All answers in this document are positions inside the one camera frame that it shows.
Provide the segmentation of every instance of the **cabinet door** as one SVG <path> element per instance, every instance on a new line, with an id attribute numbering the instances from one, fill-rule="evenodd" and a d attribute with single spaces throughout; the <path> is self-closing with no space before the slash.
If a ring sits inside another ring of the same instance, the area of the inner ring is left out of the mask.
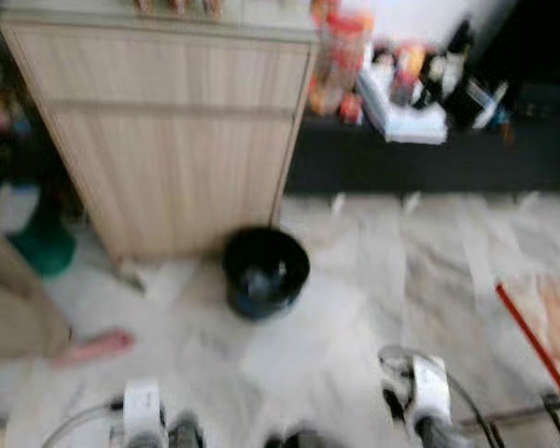
<path id="1" fill-rule="evenodd" d="M 303 44 L 19 23 L 5 28 L 48 101 L 293 110 L 309 58 Z"/>
<path id="2" fill-rule="evenodd" d="M 61 152 L 111 255 L 216 250 L 270 222 L 290 119 L 56 111 Z"/>

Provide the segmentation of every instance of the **countertop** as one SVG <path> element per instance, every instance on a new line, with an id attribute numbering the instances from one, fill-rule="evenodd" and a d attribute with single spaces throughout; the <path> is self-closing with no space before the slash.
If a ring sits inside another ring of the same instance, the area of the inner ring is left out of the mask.
<path id="1" fill-rule="evenodd" d="M 4 0 L 0 20 L 51 24 L 115 26 L 165 32 L 224 35 L 290 42 L 313 42 L 316 31 L 304 0 L 223 0 L 219 19 L 193 0 L 178 16 L 166 0 L 154 0 L 153 13 L 142 16 L 133 0 Z"/>

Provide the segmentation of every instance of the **white wall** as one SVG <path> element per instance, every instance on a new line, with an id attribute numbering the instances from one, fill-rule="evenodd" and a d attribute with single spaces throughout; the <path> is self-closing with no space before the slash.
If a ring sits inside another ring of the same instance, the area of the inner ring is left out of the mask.
<path id="1" fill-rule="evenodd" d="M 343 0 L 343 7 L 372 11 L 375 34 L 396 41 L 443 44 L 469 14 L 478 31 L 475 51 L 483 48 L 515 4 L 516 0 Z"/>

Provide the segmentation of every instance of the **beige pants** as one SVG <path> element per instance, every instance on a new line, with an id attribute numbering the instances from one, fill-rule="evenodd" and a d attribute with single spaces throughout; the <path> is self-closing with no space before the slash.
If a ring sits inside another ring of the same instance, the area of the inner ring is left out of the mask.
<path id="1" fill-rule="evenodd" d="M 0 358 L 56 357 L 69 340 L 70 328 L 39 277 L 0 237 Z"/>

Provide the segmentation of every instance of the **metal frame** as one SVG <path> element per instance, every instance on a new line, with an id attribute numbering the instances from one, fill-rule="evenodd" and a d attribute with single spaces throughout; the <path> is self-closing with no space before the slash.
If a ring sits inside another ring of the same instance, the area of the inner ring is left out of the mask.
<path id="1" fill-rule="evenodd" d="M 519 409 L 509 413 L 491 413 L 483 418 L 487 422 L 492 436 L 496 441 L 498 448 L 506 448 L 504 440 L 500 436 L 500 428 L 502 426 L 521 425 L 522 423 L 550 418 L 558 434 L 560 435 L 560 396 L 557 394 L 548 394 L 541 397 L 543 405 L 532 408 Z M 461 420 L 458 422 L 464 431 L 473 432 L 479 429 L 479 423 L 474 418 Z"/>

